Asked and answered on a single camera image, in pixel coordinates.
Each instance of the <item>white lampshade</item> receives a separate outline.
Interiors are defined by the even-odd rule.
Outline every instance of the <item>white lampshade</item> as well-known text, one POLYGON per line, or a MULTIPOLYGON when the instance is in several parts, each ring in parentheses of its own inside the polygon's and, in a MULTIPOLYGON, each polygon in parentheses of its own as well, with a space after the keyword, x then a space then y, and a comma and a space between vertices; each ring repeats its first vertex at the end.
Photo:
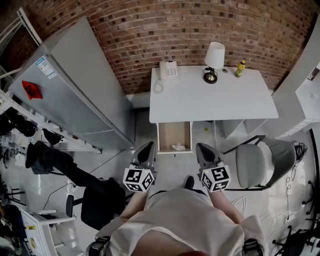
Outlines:
POLYGON ((204 62, 210 68, 221 69, 225 64, 225 46, 219 42, 211 42, 204 62))

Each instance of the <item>white cabinet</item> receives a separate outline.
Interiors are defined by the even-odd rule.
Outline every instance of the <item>white cabinet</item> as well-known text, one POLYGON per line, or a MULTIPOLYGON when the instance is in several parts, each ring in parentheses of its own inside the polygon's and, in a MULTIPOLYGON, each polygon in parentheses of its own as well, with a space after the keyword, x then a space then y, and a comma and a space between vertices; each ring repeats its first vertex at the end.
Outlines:
POLYGON ((304 51, 272 95, 279 114, 278 119, 268 119, 262 130, 269 137, 290 136, 312 123, 320 121, 320 73, 310 81, 309 74, 320 62, 320 18, 318 17, 312 35, 304 51))

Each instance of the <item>white shirt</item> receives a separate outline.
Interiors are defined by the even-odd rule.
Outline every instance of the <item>white shirt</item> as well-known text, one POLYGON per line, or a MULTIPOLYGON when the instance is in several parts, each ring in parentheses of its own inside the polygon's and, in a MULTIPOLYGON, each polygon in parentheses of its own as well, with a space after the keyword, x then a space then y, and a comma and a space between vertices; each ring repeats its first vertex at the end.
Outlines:
POLYGON ((115 218, 96 237, 111 236, 103 256, 131 256, 141 237, 154 237, 158 234, 155 232, 160 232, 159 239, 169 236, 175 246, 183 245, 190 248, 187 251, 210 256, 240 256, 244 242, 255 239, 263 254, 268 255, 268 245, 255 215, 235 224, 213 207, 208 196, 183 188, 155 194, 146 202, 144 211, 125 223, 115 218))

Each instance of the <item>telephone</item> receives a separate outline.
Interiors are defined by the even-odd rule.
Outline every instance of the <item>telephone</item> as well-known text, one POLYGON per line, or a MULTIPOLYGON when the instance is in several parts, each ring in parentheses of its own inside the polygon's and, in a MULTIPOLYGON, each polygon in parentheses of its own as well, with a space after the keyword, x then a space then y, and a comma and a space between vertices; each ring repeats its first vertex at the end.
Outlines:
POLYGON ((160 61, 160 79, 176 80, 178 79, 178 69, 176 61, 160 61))

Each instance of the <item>gray chair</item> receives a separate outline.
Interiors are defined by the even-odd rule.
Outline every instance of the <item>gray chair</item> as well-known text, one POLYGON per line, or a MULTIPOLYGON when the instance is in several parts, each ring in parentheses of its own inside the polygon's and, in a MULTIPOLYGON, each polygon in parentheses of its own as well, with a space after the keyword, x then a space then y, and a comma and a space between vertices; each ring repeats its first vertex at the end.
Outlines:
POLYGON ((272 187, 288 171, 292 170, 296 163, 296 151, 290 142, 267 138, 264 135, 257 135, 223 154, 228 154, 234 150, 236 172, 242 188, 228 188, 227 191, 266 190, 272 187), (266 185, 261 185, 266 176, 266 170, 265 157, 258 146, 260 142, 264 142, 270 148, 274 166, 273 174, 266 185))

